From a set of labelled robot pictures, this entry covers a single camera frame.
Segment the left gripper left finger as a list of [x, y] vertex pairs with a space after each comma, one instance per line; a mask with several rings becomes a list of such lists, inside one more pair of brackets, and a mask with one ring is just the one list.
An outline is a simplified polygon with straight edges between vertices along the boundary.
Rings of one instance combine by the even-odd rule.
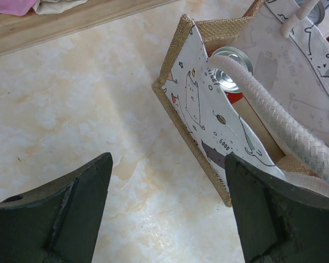
[[0, 202], [0, 262], [91, 262], [112, 166], [103, 153]]

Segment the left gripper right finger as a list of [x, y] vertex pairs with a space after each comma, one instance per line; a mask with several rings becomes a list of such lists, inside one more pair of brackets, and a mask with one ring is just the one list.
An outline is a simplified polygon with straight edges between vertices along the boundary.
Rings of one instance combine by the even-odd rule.
[[245, 262], [329, 262], [329, 198], [225, 158]]

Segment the brown burlap canvas bag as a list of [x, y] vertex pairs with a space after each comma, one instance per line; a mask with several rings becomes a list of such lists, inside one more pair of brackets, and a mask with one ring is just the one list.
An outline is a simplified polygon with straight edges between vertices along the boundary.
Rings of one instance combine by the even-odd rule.
[[[329, 197], [329, 42], [296, 1], [254, 1], [241, 18], [182, 15], [152, 88], [226, 205], [233, 153], [299, 188]], [[253, 75], [221, 47], [243, 51]], [[213, 71], [243, 98], [231, 104]]]

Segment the purple soda can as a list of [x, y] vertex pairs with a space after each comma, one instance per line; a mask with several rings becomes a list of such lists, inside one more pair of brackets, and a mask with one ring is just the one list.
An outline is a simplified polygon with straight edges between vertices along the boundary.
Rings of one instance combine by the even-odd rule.
[[299, 24], [306, 18], [310, 20], [313, 25], [319, 25], [325, 17], [325, 7], [321, 1], [296, 1], [299, 9], [295, 12], [295, 24]]

